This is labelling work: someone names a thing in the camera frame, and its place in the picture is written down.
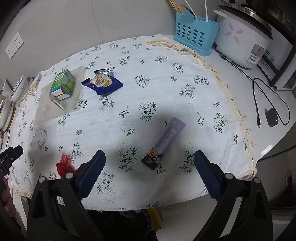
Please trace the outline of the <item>person's left hand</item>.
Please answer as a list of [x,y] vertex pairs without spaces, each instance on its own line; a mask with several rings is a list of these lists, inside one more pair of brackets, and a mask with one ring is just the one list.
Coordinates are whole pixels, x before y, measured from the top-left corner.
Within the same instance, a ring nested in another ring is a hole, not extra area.
[[4,183],[4,189],[1,193],[1,199],[4,202],[4,209],[6,211],[6,213],[10,216],[10,217],[14,217],[16,214],[16,207],[13,203],[13,198],[11,196],[10,193],[10,188],[8,186],[8,181],[5,177],[2,178],[2,181]]

